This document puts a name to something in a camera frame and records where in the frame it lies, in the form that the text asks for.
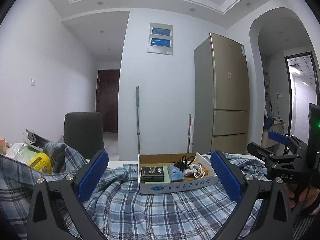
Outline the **person's right hand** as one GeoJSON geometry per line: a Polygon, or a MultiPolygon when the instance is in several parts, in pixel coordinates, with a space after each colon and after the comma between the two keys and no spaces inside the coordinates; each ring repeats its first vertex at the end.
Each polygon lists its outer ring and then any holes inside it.
{"type": "MultiPolygon", "coordinates": [[[[293,210],[296,206],[294,201],[295,192],[297,185],[285,183],[285,189],[289,198],[290,208],[293,210]]],[[[319,213],[319,189],[311,186],[304,189],[304,191],[298,197],[299,202],[305,202],[302,210],[306,211],[309,215],[315,216],[319,213]]]]}

